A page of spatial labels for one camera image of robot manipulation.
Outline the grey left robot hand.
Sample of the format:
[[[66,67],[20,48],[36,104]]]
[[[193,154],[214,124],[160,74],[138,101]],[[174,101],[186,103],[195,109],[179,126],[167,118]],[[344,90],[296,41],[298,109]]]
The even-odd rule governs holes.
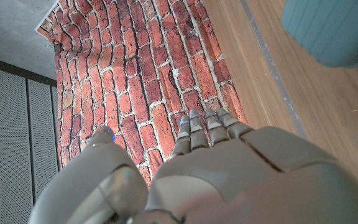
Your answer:
[[[31,223],[358,223],[358,181],[328,153],[226,110],[181,118],[147,184],[100,127],[46,186]]]

